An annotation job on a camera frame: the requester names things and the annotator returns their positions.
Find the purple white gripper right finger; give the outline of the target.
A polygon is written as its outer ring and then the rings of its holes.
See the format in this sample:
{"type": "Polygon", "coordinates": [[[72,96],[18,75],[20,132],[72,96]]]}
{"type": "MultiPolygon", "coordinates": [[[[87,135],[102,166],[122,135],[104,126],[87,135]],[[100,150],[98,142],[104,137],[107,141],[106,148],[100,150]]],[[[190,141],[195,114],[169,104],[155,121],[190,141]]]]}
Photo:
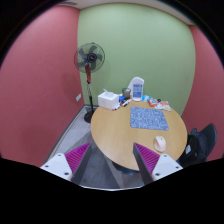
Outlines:
{"type": "Polygon", "coordinates": [[[133,144],[133,154],[145,185],[182,169],[168,154],[161,154],[138,143],[133,144]]]}

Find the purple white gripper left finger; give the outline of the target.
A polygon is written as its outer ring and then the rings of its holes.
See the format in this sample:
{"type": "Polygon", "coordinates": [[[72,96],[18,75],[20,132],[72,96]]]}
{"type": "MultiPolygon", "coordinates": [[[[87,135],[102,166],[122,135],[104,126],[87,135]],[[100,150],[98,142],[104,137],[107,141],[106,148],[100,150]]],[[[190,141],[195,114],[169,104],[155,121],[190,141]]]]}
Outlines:
{"type": "Polygon", "coordinates": [[[82,180],[90,155],[91,144],[87,143],[66,154],[57,153],[43,164],[41,169],[75,184],[79,184],[82,180]]]}

